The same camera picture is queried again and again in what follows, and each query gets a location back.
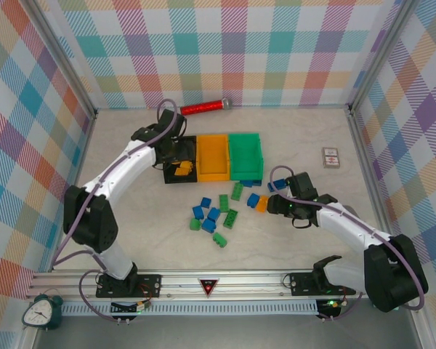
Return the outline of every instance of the plaid backdrop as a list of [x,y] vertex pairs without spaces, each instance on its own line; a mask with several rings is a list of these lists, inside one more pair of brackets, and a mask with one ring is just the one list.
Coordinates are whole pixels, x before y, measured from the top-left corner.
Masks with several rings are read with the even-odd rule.
[[400,2],[39,0],[93,101],[109,108],[165,97],[343,105]]
[[382,68],[359,123],[395,233],[427,274],[436,336],[436,0],[423,0]]
[[18,0],[0,1],[0,348],[61,225],[89,118]]

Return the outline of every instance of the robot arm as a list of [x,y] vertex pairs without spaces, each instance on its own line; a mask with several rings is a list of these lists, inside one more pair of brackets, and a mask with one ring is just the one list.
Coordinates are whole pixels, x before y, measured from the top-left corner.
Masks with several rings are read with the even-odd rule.
[[[158,163],[169,163],[188,159],[190,151],[178,142],[185,119],[177,115],[174,126],[161,139],[135,151],[142,144],[153,140],[172,123],[174,113],[165,109],[157,124],[138,129],[123,152],[96,178],[82,188],[70,186],[65,192],[63,231],[68,233],[83,202],[96,185],[85,213],[77,225],[72,239],[97,256],[106,268],[114,287],[128,295],[137,287],[137,266],[125,255],[116,242],[118,225],[112,207],[124,191],[147,168]],[[122,162],[113,170],[113,165]]]
[[[399,251],[416,274],[424,293],[428,292],[428,283],[416,250],[407,236],[391,236],[376,230],[329,194],[319,196],[306,172],[286,178],[286,183],[289,186],[288,197],[315,201],[322,205],[297,204],[274,195],[268,201],[268,212],[284,214],[285,217],[292,218],[293,224],[295,220],[308,220],[309,224],[305,228],[314,225],[332,232],[357,255],[354,259],[331,256],[315,263],[312,276],[321,291],[328,286],[346,286],[366,293],[373,304],[384,312],[418,297],[418,290],[410,274],[397,256],[376,237],[378,236]],[[355,224],[352,216],[360,224]],[[367,233],[360,226],[369,228],[374,234]]]

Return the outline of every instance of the orange bin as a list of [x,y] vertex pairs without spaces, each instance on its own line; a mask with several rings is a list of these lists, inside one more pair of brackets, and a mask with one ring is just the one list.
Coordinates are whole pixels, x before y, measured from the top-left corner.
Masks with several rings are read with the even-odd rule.
[[197,136],[197,181],[230,180],[230,145],[227,135]]

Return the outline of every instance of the plastic bin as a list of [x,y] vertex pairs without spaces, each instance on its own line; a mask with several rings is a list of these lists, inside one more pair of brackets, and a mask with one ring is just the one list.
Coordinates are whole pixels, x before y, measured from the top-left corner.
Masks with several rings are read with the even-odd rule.
[[230,152],[227,135],[197,136],[197,180],[230,180]]
[[182,146],[183,152],[180,154],[179,159],[175,161],[191,161],[193,164],[192,172],[187,176],[176,176],[174,173],[179,165],[173,165],[170,163],[163,163],[163,178],[166,184],[174,183],[194,183],[197,182],[197,164],[195,162],[195,153],[197,148],[197,140],[195,136],[184,136],[178,143]]
[[262,180],[263,156],[258,133],[229,135],[231,180]]

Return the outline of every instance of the alarm clock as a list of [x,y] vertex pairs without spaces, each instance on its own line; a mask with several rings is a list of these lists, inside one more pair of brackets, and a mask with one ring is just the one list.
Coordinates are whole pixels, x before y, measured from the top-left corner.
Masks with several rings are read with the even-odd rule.
[[61,296],[49,297],[46,294],[40,294],[34,298],[33,303],[24,312],[21,321],[25,326],[56,329],[62,320],[62,304]]

